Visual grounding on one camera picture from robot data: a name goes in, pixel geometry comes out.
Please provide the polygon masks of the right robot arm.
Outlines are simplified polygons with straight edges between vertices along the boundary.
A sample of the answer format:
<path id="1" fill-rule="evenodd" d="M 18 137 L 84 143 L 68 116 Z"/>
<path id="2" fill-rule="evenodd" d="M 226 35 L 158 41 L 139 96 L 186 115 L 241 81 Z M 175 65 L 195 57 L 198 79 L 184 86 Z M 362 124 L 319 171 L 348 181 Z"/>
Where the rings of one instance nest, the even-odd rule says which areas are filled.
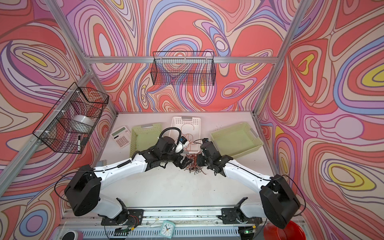
<path id="1" fill-rule="evenodd" d="M 200 145 L 197 164 L 212 170 L 215 175 L 222 175 L 238 181 L 261 198 L 262 208 L 268 220 L 276 227 L 284 229 L 301 207 L 286 177 L 276 174 L 267 176 L 255 172 L 228 155 L 221 155 L 213 142 L 204 138 Z"/>

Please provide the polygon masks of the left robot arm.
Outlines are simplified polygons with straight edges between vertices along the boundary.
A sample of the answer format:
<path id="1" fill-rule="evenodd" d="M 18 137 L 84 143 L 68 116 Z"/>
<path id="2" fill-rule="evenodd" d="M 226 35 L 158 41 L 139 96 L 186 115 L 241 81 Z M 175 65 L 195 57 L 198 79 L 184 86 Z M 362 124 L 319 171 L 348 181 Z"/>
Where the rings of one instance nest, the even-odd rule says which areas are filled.
<path id="1" fill-rule="evenodd" d="M 73 173 L 61 198 L 69 203 L 77 217 L 93 212 L 104 218 L 115 219 L 126 214 L 127 208 L 122 200 L 104 196 L 101 190 L 129 176 L 158 167 L 164 169 L 168 163 L 180 169 L 186 168 L 192 160 L 182 154 L 189 143 L 179 128 L 166 128 L 154 146 L 136 151 L 129 159 L 110 166 L 80 167 Z"/>

